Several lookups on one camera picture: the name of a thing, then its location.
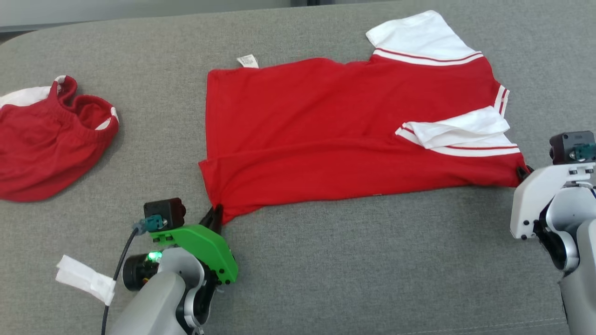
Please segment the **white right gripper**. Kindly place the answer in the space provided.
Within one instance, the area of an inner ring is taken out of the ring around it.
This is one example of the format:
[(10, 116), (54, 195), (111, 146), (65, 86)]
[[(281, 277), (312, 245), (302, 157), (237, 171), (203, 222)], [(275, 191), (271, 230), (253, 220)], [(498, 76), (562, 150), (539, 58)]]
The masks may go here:
[(513, 197), (509, 230), (514, 238), (531, 237), (534, 222), (546, 210), (547, 226), (568, 231), (589, 219), (596, 219), (596, 197), (589, 180), (596, 163), (553, 165), (534, 171), (517, 166), (519, 183)]

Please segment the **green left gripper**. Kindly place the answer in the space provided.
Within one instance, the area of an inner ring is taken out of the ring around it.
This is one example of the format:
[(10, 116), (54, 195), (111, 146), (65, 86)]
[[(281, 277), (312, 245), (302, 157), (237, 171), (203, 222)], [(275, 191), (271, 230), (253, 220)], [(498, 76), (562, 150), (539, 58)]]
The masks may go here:
[(162, 246), (177, 245), (202, 266), (204, 279), (215, 284), (236, 282), (238, 265), (222, 234), (222, 204), (211, 207), (200, 225), (183, 226), (151, 232), (151, 238)]

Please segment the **red shirt with white sleeves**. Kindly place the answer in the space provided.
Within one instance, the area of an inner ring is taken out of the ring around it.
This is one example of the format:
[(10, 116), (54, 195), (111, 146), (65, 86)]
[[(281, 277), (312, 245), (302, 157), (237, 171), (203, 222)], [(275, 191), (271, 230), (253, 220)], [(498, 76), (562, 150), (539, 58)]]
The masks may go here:
[(223, 224), (282, 204), (520, 185), (509, 90), (481, 51), (433, 10), (366, 37), (366, 61), (209, 72), (199, 167)]

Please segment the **white label tag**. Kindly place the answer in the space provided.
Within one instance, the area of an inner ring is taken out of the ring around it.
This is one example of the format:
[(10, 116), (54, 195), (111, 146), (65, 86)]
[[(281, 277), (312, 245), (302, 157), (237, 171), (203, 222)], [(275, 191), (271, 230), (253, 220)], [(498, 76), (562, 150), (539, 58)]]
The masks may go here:
[(91, 267), (73, 259), (62, 256), (57, 264), (58, 272), (55, 280), (73, 288), (85, 291), (109, 307), (115, 295), (116, 280), (110, 276), (96, 272)]

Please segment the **red shorts with elastic waist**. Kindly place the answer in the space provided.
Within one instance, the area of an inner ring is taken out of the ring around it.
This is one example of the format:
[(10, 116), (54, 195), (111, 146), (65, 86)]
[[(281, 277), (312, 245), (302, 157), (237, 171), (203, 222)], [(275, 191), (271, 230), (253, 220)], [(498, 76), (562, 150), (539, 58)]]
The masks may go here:
[(119, 131), (115, 106), (68, 75), (0, 97), (0, 200), (47, 200), (98, 163)]

